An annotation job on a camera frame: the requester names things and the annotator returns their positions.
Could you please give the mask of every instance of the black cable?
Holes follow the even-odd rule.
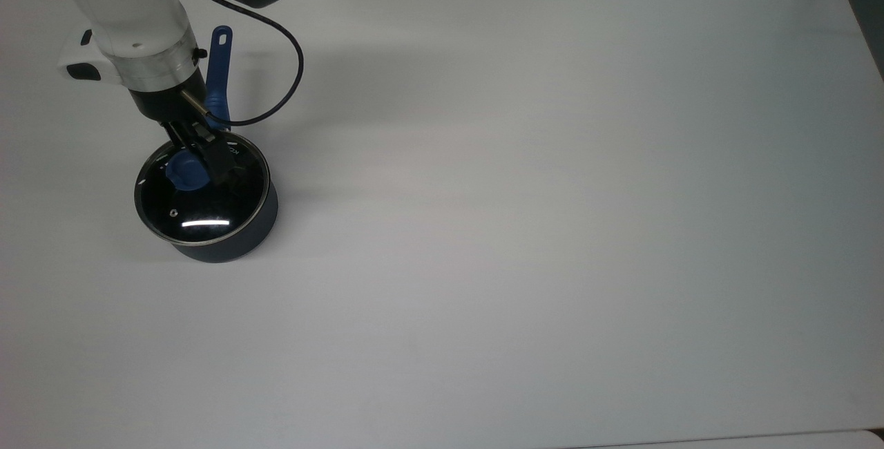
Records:
[[[213,113],[207,113],[206,117],[212,119],[212,121],[217,122],[218,124],[224,124],[227,126],[248,126],[250,124],[255,124],[256,122],[261,122],[267,119],[269,116],[274,115],[285,103],[291,99],[291,96],[294,95],[294,91],[298,89],[298,85],[300,84],[300,78],[304,75],[304,50],[300,49],[300,43],[298,40],[281,24],[272,19],[268,19],[267,17],[263,17],[263,15],[258,14],[258,12],[252,12],[247,8],[241,8],[241,6],[235,5],[227,0],[212,0],[212,2],[217,3],[218,5],[225,6],[225,8],[229,8],[235,12],[239,12],[242,15],[246,15],[247,17],[251,17],[256,21],[261,21],[264,24],[267,24],[269,27],[275,28],[275,30],[285,36],[288,41],[291,42],[291,45],[294,46],[294,50],[298,53],[298,74],[294,77],[294,81],[291,82],[291,87],[285,93],[285,96],[282,97],[281,100],[277,103],[277,105],[272,106],[269,111],[262,113],[259,116],[253,117],[252,119],[246,119],[245,121],[227,121],[225,119],[221,119]]]

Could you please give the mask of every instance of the blue knob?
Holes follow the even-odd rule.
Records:
[[[199,190],[211,181],[200,160],[188,150],[171,156],[166,164],[166,178],[180,191]]]

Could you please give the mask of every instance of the white table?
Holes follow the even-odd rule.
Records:
[[[287,87],[233,26],[231,114]],[[519,449],[884,425],[884,84],[847,0],[284,0],[249,256],[187,260],[165,140],[0,0],[0,445]]]

